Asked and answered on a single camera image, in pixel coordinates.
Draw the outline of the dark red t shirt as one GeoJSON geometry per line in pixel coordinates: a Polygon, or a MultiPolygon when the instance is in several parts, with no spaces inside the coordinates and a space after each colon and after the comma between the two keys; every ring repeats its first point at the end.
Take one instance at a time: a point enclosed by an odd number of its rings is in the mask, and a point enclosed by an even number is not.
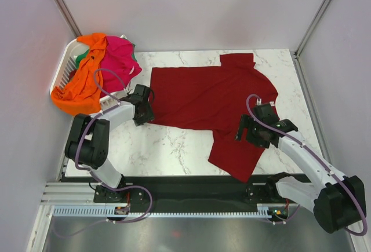
{"type": "Polygon", "coordinates": [[[247,182],[264,150],[235,139],[241,116],[248,113],[246,100],[256,94],[263,103],[274,102],[278,91],[255,69],[253,54],[223,54],[220,62],[220,66],[153,68],[153,123],[212,131],[208,161],[247,182]]]}

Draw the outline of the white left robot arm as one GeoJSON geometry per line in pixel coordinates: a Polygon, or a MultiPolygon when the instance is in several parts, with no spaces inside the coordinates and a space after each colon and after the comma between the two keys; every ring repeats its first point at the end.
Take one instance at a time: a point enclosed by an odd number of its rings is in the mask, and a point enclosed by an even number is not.
{"type": "Polygon", "coordinates": [[[103,184],[113,201],[123,201],[127,196],[124,176],[108,159],[110,132],[127,121],[140,126],[152,120],[154,113],[149,101],[137,104],[121,101],[93,115],[78,114],[73,119],[64,154],[76,169],[88,171],[103,184]]]}

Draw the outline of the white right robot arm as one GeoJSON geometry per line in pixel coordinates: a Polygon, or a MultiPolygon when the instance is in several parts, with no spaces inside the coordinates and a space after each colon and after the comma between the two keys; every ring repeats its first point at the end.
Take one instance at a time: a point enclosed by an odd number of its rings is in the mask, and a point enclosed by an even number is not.
{"type": "Polygon", "coordinates": [[[291,158],[304,172],[308,182],[293,175],[278,173],[267,179],[266,197],[272,202],[282,198],[312,212],[327,233],[341,229],[354,236],[368,231],[364,184],[357,176],[349,177],[337,170],[306,144],[298,128],[288,119],[266,125],[251,116],[242,115],[236,139],[247,132],[247,142],[260,147],[274,146],[291,158]]]}

